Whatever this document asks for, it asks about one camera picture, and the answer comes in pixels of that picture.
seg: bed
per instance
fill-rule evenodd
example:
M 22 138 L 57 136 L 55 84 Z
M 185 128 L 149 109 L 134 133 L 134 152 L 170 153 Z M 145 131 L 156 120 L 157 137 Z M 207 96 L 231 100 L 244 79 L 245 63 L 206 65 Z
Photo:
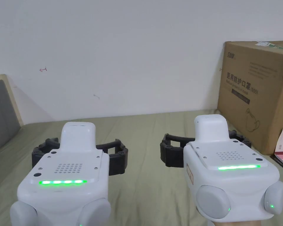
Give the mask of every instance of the bed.
M 108 199 L 112 212 L 107 225 L 207 225 L 195 209 L 183 170 L 168 168 L 160 160 L 159 143 L 165 133 L 193 137 L 194 118 L 214 113 L 218 112 L 203 110 L 76 120 L 95 124 L 97 144 L 118 138 L 129 149 L 126 173 L 109 177 Z M 46 138 L 60 137 L 65 123 L 20 126 L 0 148 L 0 226 L 11 225 L 9 209 L 17 199 L 17 186 L 31 170 L 32 149 Z M 283 168 L 272 159 L 268 160 L 279 168 L 283 181 Z M 263 221 L 262 225 L 283 225 L 283 212 Z

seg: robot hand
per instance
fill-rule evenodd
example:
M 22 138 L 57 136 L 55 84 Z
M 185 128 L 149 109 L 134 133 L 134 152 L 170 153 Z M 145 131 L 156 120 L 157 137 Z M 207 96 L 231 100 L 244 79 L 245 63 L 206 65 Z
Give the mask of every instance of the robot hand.
M 194 123 L 195 139 L 185 138 L 180 148 L 163 140 L 161 159 L 167 166 L 184 168 L 201 215 L 213 222 L 242 222 L 280 214 L 283 183 L 277 167 L 245 139 L 231 139 L 223 116 L 200 115 Z
M 38 148 L 11 207 L 12 226 L 102 225 L 111 212 L 108 176 L 125 172 L 128 149 L 119 140 L 95 146 L 95 126 L 86 122 L 66 123 L 61 144 L 48 139 Z

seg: led indicator light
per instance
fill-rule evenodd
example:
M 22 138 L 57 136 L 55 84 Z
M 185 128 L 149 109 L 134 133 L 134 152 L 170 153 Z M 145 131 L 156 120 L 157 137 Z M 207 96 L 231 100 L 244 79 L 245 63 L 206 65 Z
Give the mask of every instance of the led indicator light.
M 87 183 L 87 180 L 42 180 L 39 182 L 41 185 L 50 185 L 50 184 L 83 184 Z
M 260 165 L 237 165 L 237 166 L 221 166 L 218 170 L 229 170 L 229 169 L 249 169 L 249 168 L 260 168 Z

